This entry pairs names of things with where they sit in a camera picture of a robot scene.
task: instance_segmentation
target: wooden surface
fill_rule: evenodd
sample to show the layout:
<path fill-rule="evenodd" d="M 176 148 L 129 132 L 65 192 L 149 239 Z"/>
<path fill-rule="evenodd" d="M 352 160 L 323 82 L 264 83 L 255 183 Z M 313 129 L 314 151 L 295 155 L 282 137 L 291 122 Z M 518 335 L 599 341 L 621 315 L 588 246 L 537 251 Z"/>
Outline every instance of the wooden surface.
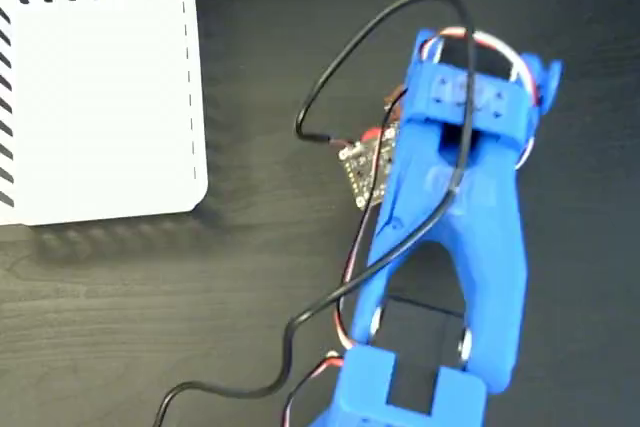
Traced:
<path fill-rule="evenodd" d="M 0 229 L 3 426 L 146 427 L 180 380 L 272 378 L 285 320 L 335 286 L 358 216 L 332 153 L 297 143 L 293 117 L 319 70 L 390 1 L 198 0 L 206 201 L 194 215 Z M 465 1 L 479 27 L 567 63 L 519 177 L 527 313 L 514 383 L 486 425 L 635 425 L 637 0 Z M 393 21 L 310 121 L 345 134 L 377 122 L 418 28 L 452 20 L 423 7 Z M 431 254 L 401 275 L 446 302 L 454 277 Z M 327 315 L 307 325 L 295 377 L 336 346 Z M 300 397 L 295 425 L 320 411 L 330 380 Z M 167 425 L 274 426 L 282 400 L 188 394 Z"/>

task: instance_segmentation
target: black cable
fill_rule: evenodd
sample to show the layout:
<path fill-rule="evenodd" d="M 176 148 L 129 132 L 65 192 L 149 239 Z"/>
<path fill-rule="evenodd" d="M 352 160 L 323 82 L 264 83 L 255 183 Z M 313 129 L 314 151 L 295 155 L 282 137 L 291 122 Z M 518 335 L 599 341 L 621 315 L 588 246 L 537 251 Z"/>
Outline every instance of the black cable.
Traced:
<path fill-rule="evenodd" d="M 382 122 L 380 123 L 380 135 L 384 135 L 384 131 L 387 128 L 387 124 L 393 115 L 393 110 L 396 105 L 404 98 L 407 93 L 407 89 L 402 89 L 402 91 L 398 92 L 398 94 L 394 97 L 394 99 L 389 104 L 389 108 L 384 113 L 382 117 Z M 365 222 L 369 217 L 369 209 L 371 209 L 371 203 L 373 202 L 373 193 L 376 190 L 376 183 L 378 182 L 378 171 L 380 169 L 380 162 L 382 161 L 382 139 L 377 143 L 376 150 L 374 153 L 374 158 L 376 158 L 376 165 L 372 166 L 373 168 L 373 178 L 371 179 L 371 188 L 369 189 L 369 196 L 367 197 L 367 202 L 364 205 L 364 209 L 362 210 L 362 216 L 360 217 L 360 222 L 358 223 L 358 229 L 356 230 L 356 235 L 353 238 L 353 242 L 351 243 L 351 249 L 349 249 L 349 255 L 347 256 L 347 264 L 345 265 L 344 273 L 342 274 L 342 278 L 344 279 L 346 269 L 348 269 L 348 264 L 351 259 L 351 256 L 358 255 L 358 252 L 354 252 L 358 248 L 358 239 L 361 235 L 363 235 L 363 230 L 366 228 Z M 344 321 L 342 319 L 342 308 L 340 307 L 340 300 L 336 302 L 336 313 L 338 320 L 338 328 L 342 329 L 343 332 L 347 332 L 345 328 Z"/>
<path fill-rule="evenodd" d="M 349 53 L 351 53 L 357 45 L 371 32 L 375 29 L 375 27 L 380 24 L 384 19 L 386 19 L 393 12 L 400 10 L 402 7 L 407 5 L 411 5 L 415 2 L 419 1 L 427 1 L 427 0 L 399 0 L 392 4 L 390 7 L 385 9 L 381 14 L 379 14 L 374 21 L 369 22 L 356 36 L 354 39 L 347 44 L 343 52 L 341 52 L 336 61 L 332 62 L 327 71 L 320 77 L 320 81 L 317 82 L 314 89 L 312 89 L 311 101 L 309 98 L 305 101 L 303 111 L 301 115 L 298 116 L 298 121 L 296 121 L 296 132 L 299 136 L 306 135 L 306 140 L 309 139 L 308 136 L 311 134 L 303 134 L 301 131 L 301 124 L 304 120 L 304 113 L 309 110 L 309 106 L 317 97 L 319 91 L 322 89 L 322 86 L 326 83 L 328 78 L 335 72 L 335 70 L 344 62 L 344 60 L 348 57 Z M 458 151 L 458 158 L 456 159 L 456 164 L 451 174 L 451 179 L 449 180 L 449 185 L 447 187 L 446 193 L 443 195 L 442 199 L 433 210 L 433 212 L 427 217 L 425 221 L 423 221 L 413 232 L 411 232 L 406 239 L 396 245 L 393 249 L 383 255 L 380 259 L 375 261 L 372 265 L 370 265 L 366 270 L 357 275 L 351 281 L 341 285 L 337 289 L 332 292 L 329 292 L 324 297 L 315 301 L 311 305 L 309 305 L 305 310 L 300 312 L 298 315 L 292 317 L 289 322 L 287 322 L 284 333 L 282 336 L 282 364 L 280 366 L 280 370 L 276 375 L 276 378 L 267 385 L 262 387 L 254 388 L 254 389 L 238 389 L 238 388 L 230 388 L 222 385 L 212 384 L 209 382 L 202 381 L 187 381 L 182 382 L 171 390 L 169 390 L 164 396 L 162 403 L 156 413 L 156 418 L 153 423 L 154 427 L 160 427 L 164 421 L 164 418 L 167 414 L 167 410 L 171 405 L 171 402 L 176 398 L 177 395 L 182 392 L 186 392 L 189 390 L 197 390 L 201 392 L 206 392 L 210 394 L 220 395 L 222 397 L 230 397 L 236 399 L 258 399 L 262 397 L 266 397 L 271 395 L 282 388 L 282 386 L 286 383 L 289 375 L 291 373 L 291 367 L 293 363 L 293 338 L 298 330 L 298 328 L 311 319 L 314 315 L 326 309 L 327 307 L 333 305 L 336 301 L 338 301 L 341 297 L 345 295 L 349 295 L 356 289 L 358 289 L 362 284 L 371 279 L 374 275 L 376 275 L 379 271 L 381 271 L 389 262 L 398 258 L 400 255 L 404 254 L 407 250 L 414 246 L 414 244 L 419 241 L 424 234 L 433 227 L 433 225 L 445 214 L 447 209 L 453 203 L 456 193 L 458 191 L 458 187 L 460 186 L 460 182 L 462 181 L 462 177 L 464 175 L 464 170 L 467 164 L 467 160 L 469 157 L 469 151 L 471 148 L 471 133 L 473 130 L 472 126 L 472 116 L 473 116 L 473 105 L 474 105 L 474 86 L 475 86 L 475 62 L 476 62 L 476 50 L 475 50 L 475 42 L 473 40 L 473 33 L 475 32 L 475 26 L 471 19 L 471 16 L 467 12 L 466 7 L 460 0 L 440 0 L 452 5 L 454 9 L 457 11 L 460 21 L 462 25 L 466 28 L 465 39 L 467 41 L 467 53 L 468 53 L 468 79 L 467 79 L 467 87 L 466 87 L 466 102 L 464 108 L 464 122 L 462 125 L 462 135 L 460 139 L 460 148 Z"/>
<path fill-rule="evenodd" d="M 382 12 L 376 15 L 371 21 L 369 21 L 364 27 L 360 29 L 360 31 L 343 47 L 340 53 L 335 57 L 335 59 L 329 64 L 329 66 L 322 72 L 318 80 L 313 84 L 313 87 L 307 94 L 305 98 L 302 109 L 298 113 L 295 122 L 295 132 L 297 137 L 300 140 L 306 142 L 315 142 L 315 143 L 329 143 L 332 142 L 334 137 L 330 134 L 323 132 L 305 132 L 303 129 L 303 124 L 311 106 L 316 101 L 320 92 L 325 87 L 327 82 L 333 77 L 333 75 L 338 71 L 338 69 L 344 64 L 344 62 L 349 58 L 349 56 L 356 50 L 362 42 L 374 31 L 376 30 L 385 20 L 391 17 L 393 14 L 398 12 L 399 10 L 408 7 L 409 5 L 416 4 L 418 2 L 431 1 L 431 0 L 397 0 L 393 4 L 389 5 Z M 465 11 L 464 5 L 460 0 L 435 0 L 442 1 L 449 5 L 452 5 L 460 14 L 460 20 L 463 26 L 468 24 L 468 21 L 471 20 Z"/>
<path fill-rule="evenodd" d="M 319 375 L 317 374 L 318 370 L 322 368 L 322 366 L 327 364 L 330 359 L 336 359 L 336 360 L 339 359 L 341 361 L 344 360 L 339 355 L 325 357 L 320 362 L 318 362 L 312 370 L 310 370 L 307 374 L 305 374 L 305 376 L 296 384 L 296 386 L 291 390 L 291 392 L 289 392 L 289 395 L 287 395 L 287 398 L 285 400 L 284 407 L 282 409 L 282 415 L 280 418 L 280 424 L 283 427 L 290 427 L 289 423 L 287 422 L 287 416 L 290 416 L 291 414 L 291 407 L 293 406 L 293 401 L 295 400 L 296 395 L 298 395 L 298 392 L 300 392 L 300 390 L 305 386 L 307 382 L 313 379 L 316 375 Z"/>

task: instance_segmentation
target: blue robotic arm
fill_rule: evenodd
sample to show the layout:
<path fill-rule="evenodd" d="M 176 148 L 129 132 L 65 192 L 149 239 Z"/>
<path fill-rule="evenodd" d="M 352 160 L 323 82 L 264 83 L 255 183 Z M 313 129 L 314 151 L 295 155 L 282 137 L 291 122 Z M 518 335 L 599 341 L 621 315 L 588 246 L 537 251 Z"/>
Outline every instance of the blue robotic arm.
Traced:
<path fill-rule="evenodd" d="M 466 71 L 422 58 L 421 46 L 433 36 L 421 31 L 413 51 L 369 264 L 431 213 L 452 173 L 456 145 L 446 133 L 462 124 Z M 558 61 L 545 69 L 533 54 L 522 58 L 538 99 L 534 102 L 519 80 L 477 75 L 468 168 L 454 204 L 423 239 L 443 244 L 454 260 L 466 304 L 463 367 L 439 368 L 429 415 L 388 401 L 395 354 L 368 343 L 387 283 L 406 254 L 363 287 L 351 328 L 358 345 L 347 352 L 332 404 L 313 427 L 477 427 L 487 394 L 509 385 L 527 279 L 515 166 L 552 105 L 562 71 Z"/>

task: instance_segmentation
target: electronic component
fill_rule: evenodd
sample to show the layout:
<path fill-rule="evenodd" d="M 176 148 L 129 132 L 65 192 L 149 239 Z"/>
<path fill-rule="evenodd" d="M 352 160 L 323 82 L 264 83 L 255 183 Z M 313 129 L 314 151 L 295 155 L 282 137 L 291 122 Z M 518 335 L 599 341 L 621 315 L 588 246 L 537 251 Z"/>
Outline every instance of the electronic component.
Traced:
<path fill-rule="evenodd" d="M 371 205 L 379 204 L 384 197 L 387 177 L 391 172 L 393 151 L 396 147 L 398 122 L 394 122 L 384 131 L 378 164 L 378 179 L 373 191 Z M 364 137 L 366 140 L 356 142 L 338 152 L 338 158 L 347 173 L 349 184 L 356 199 L 356 205 L 364 210 L 373 182 L 373 168 L 375 162 L 377 135 Z"/>

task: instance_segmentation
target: wood grain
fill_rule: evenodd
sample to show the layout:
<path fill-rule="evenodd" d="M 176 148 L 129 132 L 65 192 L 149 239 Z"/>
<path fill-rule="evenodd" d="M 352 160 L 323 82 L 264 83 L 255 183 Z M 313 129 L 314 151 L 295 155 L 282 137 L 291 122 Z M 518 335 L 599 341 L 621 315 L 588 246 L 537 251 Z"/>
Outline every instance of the wood grain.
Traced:
<path fill-rule="evenodd" d="M 390 1 L 198 0 L 207 198 L 193 215 L 0 229 L 2 425 L 144 427 L 177 381 L 271 379 L 284 322 L 336 284 L 358 215 L 330 152 L 294 141 L 293 116 L 319 70 Z M 466 1 L 483 29 L 567 67 L 520 176 L 527 316 L 514 384 L 486 425 L 595 427 L 614 412 L 634 425 L 637 0 Z M 346 134 L 377 122 L 417 29 L 452 19 L 423 8 L 386 26 L 310 121 Z M 412 262 L 409 284 L 457 295 L 446 258 Z M 319 317 L 296 341 L 296 374 L 335 346 Z M 319 412 L 330 383 L 300 398 L 296 425 Z M 167 425 L 276 425 L 282 400 L 188 395 Z"/>

